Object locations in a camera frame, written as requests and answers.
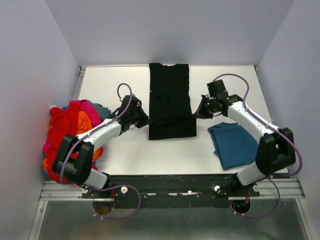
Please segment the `black t-shirt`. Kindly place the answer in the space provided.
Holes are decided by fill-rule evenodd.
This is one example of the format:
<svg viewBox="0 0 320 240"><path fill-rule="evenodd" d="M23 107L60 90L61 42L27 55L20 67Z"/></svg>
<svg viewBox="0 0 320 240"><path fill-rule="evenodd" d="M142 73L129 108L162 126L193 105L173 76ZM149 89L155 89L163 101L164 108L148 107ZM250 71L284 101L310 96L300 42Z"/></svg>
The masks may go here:
<svg viewBox="0 0 320 240"><path fill-rule="evenodd" d="M189 65L150 63L148 139L167 140L197 136L190 105Z"/></svg>

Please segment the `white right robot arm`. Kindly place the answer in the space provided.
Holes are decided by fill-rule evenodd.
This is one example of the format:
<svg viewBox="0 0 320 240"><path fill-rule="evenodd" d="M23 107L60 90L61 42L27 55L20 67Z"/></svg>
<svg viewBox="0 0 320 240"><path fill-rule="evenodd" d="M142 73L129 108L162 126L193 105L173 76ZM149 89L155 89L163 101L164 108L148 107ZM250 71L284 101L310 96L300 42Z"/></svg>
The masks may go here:
<svg viewBox="0 0 320 240"><path fill-rule="evenodd" d="M221 79L208 83L207 89L193 116L212 119L215 113L220 113L237 122L258 144L254 162L233 174L230 182L220 188L221 192L241 196L248 185L296 162L294 136L289 128L279 128L263 119L246 105L244 97L229 95Z"/></svg>

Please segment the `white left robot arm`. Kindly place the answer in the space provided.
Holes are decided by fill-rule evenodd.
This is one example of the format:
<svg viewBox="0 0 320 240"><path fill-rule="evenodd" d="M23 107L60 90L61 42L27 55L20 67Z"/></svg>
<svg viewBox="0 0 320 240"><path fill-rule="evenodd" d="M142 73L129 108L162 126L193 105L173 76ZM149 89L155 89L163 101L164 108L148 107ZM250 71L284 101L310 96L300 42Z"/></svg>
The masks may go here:
<svg viewBox="0 0 320 240"><path fill-rule="evenodd" d="M76 136L64 136L51 170L61 177L61 183L89 186L99 197L107 197L111 185L107 182L106 173L92 168L94 152L109 140L127 132L131 126L140 129L148 123L149 117L142 108L141 100L134 95L126 95L118 112L98 126Z"/></svg>

